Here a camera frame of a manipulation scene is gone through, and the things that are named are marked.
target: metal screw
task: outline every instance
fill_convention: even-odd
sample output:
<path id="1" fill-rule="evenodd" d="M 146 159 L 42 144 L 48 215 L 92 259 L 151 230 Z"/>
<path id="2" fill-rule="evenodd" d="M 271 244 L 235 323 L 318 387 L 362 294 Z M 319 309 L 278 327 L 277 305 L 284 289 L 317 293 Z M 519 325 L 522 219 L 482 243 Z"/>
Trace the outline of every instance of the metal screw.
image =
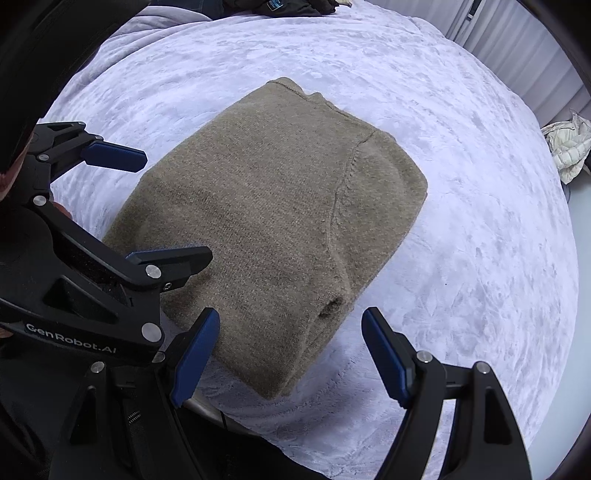
<path id="1" fill-rule="evenodd" d="M 427 364 L 433 360 L 433 355 L 431 355 L 431 353 L 427 352 L 426 350 L 420 350 L 417 352 L 417 360 Z"/>
<path id="2" fill-rule="evenodd" d="M 487 364 L 486 362 L 476 362 L 476 369 L 481 373 L 481 374 L 487 374 L 491 371 L 491 366 L 489 364 Z"/>
<path id="3" fill-rule="evenodd" d="M 43 195 L 36 195 L 33 197 L 33 203 L 38 207 L 42 207 L 47 203 L 47 199 Z"/>
<path id="4" fill-rule="evenodd" d="M 142 325 L 142 335 L 149 342 L 158 342 L 162 338 L 162 330 L 155 323 L 144 323 Z"/>
<path id="5" fill-rule="evenodd" d="M 156 265 L 146 265 L 146 273 L 150 278 L 160 278 L 162 272 Z"/>
<path id="6" fill-rule="evenodd" d="M 164 361 L 164 359 L 166 358 L 166 355 L 164 354 L 164 352 L 156 352 L 156 355 L 154 355 L 154 359 L 152 360 L 153 364 L 160 364 Z"/>
<path id="7" fill-rule="evenodd" d="M 94 374 L 99 374 L 103 371 L 105 364 L 103 362 L 95 362 L 90 366 L 90 371 Z"/>

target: blue gripper pad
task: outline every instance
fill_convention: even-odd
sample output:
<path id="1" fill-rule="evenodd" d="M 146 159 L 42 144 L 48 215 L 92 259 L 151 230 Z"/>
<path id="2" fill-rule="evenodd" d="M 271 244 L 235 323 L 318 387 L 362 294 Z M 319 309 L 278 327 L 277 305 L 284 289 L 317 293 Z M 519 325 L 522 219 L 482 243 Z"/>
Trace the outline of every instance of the blue gripper pad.
<path id="1" fill-rule="evenodd" d="M 187 345 L 174 371 L 170 401 L 175 408 L 179 408 L 195 392 L 220 332 L 220 316 L 214 309 L 205 309 L 195 323 L 201 323 L 201 327 Z"/>
<path id="2" fill-rule="evenodd" d="M 407 408 L 416 375 L 410 353 L 376 307 L 363 313 L 361 333 L 388 395 L 398 400 L 402 408 Z"/>
<path id="3" fill-rule="evenodd" d="M 80 158 L 87 165 L 134 173 L 139 172 L 148 163 L 148 157 L 142 150 L 103 141 L 93 142 L 82 149 Z"/>

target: plush bedspread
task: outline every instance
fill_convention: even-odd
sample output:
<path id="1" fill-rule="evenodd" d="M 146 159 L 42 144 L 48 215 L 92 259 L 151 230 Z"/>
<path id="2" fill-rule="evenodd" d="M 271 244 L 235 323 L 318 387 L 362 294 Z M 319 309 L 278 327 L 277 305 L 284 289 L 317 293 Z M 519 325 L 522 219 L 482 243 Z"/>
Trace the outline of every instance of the plush bedspread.
<path id="1" fill-rule="evenodd" d="M 202 393 L 297 462 L 333 479 L 372 479 L 404 414 L 361 337 L 363 310 L 377 306 L 441 361 L 490 362 L 528 445 L 566 362 L 578 289 L 567 205 L 533 113 L 428 23 L 362 0 L 314 19 L 210 22 L 154 8 L 103 45 L 44 121 L 85 121 L 145 150 L 151 166 L 287 76 L 394 135 L 428 180 L 410 233 L 291 395 L 263 400 L 215 361 Z M 139 177 L 78 166 L 54 191 L 101 238 Z M 426 478 L 441 465 L 452 412 Z"/>

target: white curtain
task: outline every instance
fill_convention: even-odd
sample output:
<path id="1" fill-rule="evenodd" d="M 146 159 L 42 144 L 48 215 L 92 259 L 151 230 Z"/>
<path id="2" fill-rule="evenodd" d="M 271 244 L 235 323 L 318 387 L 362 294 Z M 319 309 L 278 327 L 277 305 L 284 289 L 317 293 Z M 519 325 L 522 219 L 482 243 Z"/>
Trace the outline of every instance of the white curtain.
<path id="1" fill-rule="evenodd" d="M 570 110 L 591 119 L 591 97 L 554 37 L 517 0 L 370 0 L 420 17 L 489 67 L 535 113 L 540 126 L 569 120 Z"/>

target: clothing tag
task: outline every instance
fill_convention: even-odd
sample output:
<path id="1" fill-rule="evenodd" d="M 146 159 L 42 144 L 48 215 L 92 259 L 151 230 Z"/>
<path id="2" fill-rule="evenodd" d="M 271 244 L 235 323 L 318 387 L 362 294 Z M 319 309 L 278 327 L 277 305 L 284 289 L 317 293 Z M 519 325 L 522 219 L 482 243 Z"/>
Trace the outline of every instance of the clothing tag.
<path id="1" fill-rule="evenodd" d="M 269 0 L 267 5 L 269 6 L 269 9 L 274 12 L 275 10 L 279 10 L 281 7 L 283 7 L 283 0 Z"/>

